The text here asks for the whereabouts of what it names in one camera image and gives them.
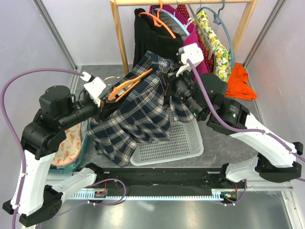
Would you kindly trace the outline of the orange hanger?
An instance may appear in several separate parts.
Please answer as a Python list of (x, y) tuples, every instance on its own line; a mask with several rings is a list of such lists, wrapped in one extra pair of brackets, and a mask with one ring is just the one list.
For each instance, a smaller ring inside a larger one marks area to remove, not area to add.
[(159, 0), (159, 5), (160, 5), (160, 9), (157, 11), (156, 16), (149, 13), (149, 12), (140, 12), (138, 14), (138, 16), (147, 15), (147, 16), (151, 17), (155, 26), (164, 27), (168, 31), (168, 33), (171, 35), (171, 37), (173, 39), (176, 39), (176, 36), (175, 36), (174, 32), (160, 19), (160, 12), (163, 9), (162, 0)]
[(108, 96), (108, 101), (115, 101), (118, 102), (124, 95), (126, 95), (131, 89), (133, 89), (143, 77), (149, 75), (153, 71), (152, 68), (143, 72), (139, 76), (134, 79), (127, 80), (122, 84), (114, 87), (113, 91)]

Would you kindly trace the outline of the navy plaid skirt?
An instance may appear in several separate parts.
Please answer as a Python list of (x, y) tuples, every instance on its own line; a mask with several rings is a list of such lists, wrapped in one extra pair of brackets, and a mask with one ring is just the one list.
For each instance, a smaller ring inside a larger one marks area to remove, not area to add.
[(164, 98), (158, 71), (169, 72), (172, 66), (172, 60), (147, 51), (132, 71), (118, 82), (122, 84), (152, 68), (152, 72), (119, 101), (119, 108), (113, 114), (99, 122), (93, 118), (88, 120), (88, 135), (97, 154), (125, 167), (139, 143), (169, 140), (171, 123), (167, 108), (174, 121), (188, 123), (194, 119), (179, 97)]

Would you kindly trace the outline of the magenta pleated skirt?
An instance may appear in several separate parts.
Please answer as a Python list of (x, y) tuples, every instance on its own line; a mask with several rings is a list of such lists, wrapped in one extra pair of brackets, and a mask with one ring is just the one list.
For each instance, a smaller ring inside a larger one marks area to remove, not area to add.
[(170, 5), (151, 6), (150, 13), (159, 17), (163, 24), (167, 26), (167, 31), (180, 35), (183, 41), (182, 49), (190, 56), (197, 72), (199, 74), (209, 73), (205, 62), (208, 52), (186, 6), (182, 4), (176, 8)]

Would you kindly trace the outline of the black pleated skirt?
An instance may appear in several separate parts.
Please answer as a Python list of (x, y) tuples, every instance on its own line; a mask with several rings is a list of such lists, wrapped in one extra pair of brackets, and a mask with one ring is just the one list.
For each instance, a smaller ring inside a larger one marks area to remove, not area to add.
[(145, 10), (136, 8), (134, 10), (134, 59), (135, 66), (147, 51), (151, 51), (165, 59), (170, 59), (174, 63), (178, 63), (176, 53), (183, 46), (181, 36), (174, 33), (173, 38), (164, 27), (157, 27)]

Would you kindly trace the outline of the light blue hanger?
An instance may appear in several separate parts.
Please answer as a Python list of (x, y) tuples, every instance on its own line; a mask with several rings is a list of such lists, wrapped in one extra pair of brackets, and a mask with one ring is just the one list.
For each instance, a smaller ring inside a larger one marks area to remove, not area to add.
[(189, 35), (188, 27), (192, 23), (191, 19), (186, 19), (177, 10), (170, 11), (162, 9), (159, 13), (160, 19), (175, 33), (179, 34), (184, 41)]

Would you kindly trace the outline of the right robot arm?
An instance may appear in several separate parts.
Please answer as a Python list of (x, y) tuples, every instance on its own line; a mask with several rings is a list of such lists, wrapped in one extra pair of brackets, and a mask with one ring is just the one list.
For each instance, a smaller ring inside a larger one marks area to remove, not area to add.
[(245, 179), (264, 179), (274, 183), (300, 180), (302, 166), (296, 159), (303, 153), (303, 144), (289, 143), (260, 123), (241, 103), (226, 98), (227, 83), (212, 73), (204, 73), (193, 82), (193, 72), (179, 76), (175, 71), (160, 71), (167, 97), (176, 95), (197, 121), (206, 121), (214, 131), (238, 139), (258, 152), (240, 163), (222, 165), (218, 182), (228, 188)]

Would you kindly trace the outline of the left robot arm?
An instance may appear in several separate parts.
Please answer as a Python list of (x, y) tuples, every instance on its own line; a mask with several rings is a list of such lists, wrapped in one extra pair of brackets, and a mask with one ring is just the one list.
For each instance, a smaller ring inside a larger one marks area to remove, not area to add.
[(55, 185), (46, 184), (51, 162), (66, 130), (89, 119), (100, 119), (102, 102), (87, 92), (76, 101), (66, 86), (48, 88), (40, 97), (40, 108), (32, 122), (17, 138), (21, 168), (15, 194), (3, 203), (3, 209), (20, 222), (25, 229), (53, 218), (62, 204), (86, 187), (101, 187), (105, 177), (101, 168), (89, 163), (76, 175)]

